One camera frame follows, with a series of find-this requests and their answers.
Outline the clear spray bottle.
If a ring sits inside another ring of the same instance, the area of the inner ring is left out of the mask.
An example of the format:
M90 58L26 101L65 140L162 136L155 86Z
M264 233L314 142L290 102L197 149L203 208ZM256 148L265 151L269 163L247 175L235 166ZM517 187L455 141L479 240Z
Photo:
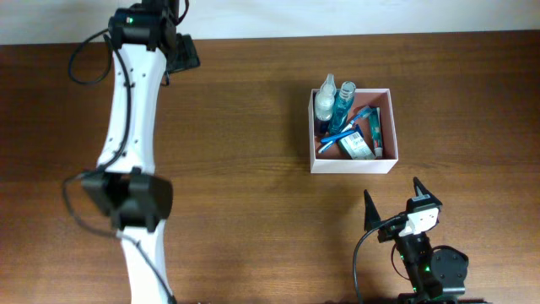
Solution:
M317 137L323 136L328 130L332 119L336 90L334 75L329 73L316 93L314 101L314 133Z

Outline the blue mouthwash bottle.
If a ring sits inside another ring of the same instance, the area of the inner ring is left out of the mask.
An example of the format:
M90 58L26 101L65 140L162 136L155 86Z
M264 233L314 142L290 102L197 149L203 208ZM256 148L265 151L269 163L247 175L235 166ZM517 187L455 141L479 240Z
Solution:
M334 101L332 119L329 123L328 132L335 135L341 132L346 124L349 110L354 103L356 85L351 81L342 84Z

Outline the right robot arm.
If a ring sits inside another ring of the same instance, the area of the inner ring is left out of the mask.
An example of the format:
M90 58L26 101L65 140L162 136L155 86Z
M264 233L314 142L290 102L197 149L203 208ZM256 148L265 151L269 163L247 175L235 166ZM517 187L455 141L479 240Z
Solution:
M465 294L468 256L447 245L433 247L427 232L439 224L442 202L422 182L413 179L415 196L406 209L382 220L368 191L364 191L365 236L376 232L378 242L394 242L413 291L398 303L457 303Z

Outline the green white soap box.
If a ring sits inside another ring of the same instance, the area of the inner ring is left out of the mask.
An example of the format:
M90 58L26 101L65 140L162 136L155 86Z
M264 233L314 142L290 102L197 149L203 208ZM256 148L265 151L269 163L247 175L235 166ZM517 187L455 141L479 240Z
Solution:
M353 132L341 138L338 145L352 160L375 159L375 154L358 132Z

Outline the blue disposable razor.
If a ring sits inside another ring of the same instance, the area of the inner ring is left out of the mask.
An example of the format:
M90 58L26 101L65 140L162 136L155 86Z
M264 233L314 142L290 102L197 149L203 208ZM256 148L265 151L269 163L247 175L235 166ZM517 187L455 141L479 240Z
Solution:
M322 144L327 144L327 143L330 143L330 142L335 142L335 141L338 141L341 138L345 138L345 137L347 137L347 136L349 136L349 135L351 135L353 133L358 133L361 137L364 137L363 132L361 130L361 127L358 124L355 124L355 125L348 125L348 129L344 130L343 132L341 132L339 134L322 138L321 143Z

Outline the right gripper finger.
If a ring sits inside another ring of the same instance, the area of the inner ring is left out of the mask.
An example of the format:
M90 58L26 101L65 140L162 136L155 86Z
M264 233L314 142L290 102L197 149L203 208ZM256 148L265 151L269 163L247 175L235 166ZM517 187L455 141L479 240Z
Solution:
M381 223L381 217L367 189L364 190L364 230L371 231Z
M424 184L415 176L413 178L413 187L416 194L416 198L430 198L431 192L424 186Z

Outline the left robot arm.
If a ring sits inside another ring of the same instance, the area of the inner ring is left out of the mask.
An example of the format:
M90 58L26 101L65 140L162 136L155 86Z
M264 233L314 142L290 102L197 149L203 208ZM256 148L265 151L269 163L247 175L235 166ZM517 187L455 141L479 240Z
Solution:
M156 176L154 125L159 89L170 75L197 68L200 60L189 35L178 33L187 1L147 0L119 8L100 31L114 74L105 143L92 171L76 176L107 230L81 219L85 230L117 239L127 264L133 303L174 303L165 267L165 224L173 203L170 181Z

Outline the green toothpaste tube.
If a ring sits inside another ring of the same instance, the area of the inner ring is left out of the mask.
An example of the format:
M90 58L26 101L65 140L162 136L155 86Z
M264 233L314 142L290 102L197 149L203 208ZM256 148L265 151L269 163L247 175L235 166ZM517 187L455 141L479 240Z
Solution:
M381 133L380 108L373 107L369 115L370 132L373 141L373 150L376 159L383 157L383 140Z

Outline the blue white toothbrush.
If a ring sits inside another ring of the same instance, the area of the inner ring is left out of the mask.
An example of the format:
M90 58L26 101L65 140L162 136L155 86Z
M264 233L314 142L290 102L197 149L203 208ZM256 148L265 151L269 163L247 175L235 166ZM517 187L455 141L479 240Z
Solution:
M372 109L369 107L369 106L364 106L359 112L357 115L355 115L353 118L350 119L349 122L346 123L346 125L343 127L343 129L339 132L343 132L344 130L347 130L348 129L348 125L354 125L354 123L359 120L359 119L365 119L367 118L370 113L372 112ZM335 142L330 142L330 143L327 143L327 144L322 144L322 146L318 149L318 153L319 154L323 154L324 152L326 152L330 147L332 147Z

